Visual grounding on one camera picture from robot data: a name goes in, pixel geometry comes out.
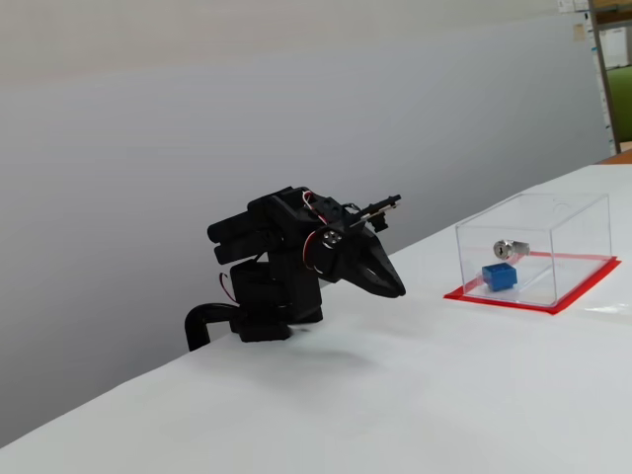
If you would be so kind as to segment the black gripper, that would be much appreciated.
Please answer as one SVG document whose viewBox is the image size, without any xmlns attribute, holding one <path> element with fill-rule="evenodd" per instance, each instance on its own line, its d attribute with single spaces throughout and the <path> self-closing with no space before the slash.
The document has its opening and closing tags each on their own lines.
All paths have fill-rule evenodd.
<svg viewBox="0 0 632 474">
<path fill-rule="evenodd" d="M 341 279 L 376 296 L 401 297 L 406 288 L 376 234 L 365 225 L 330 223 L 317 227 L 303 243 L 304 266 L 322 279 Z"/>
</svg>

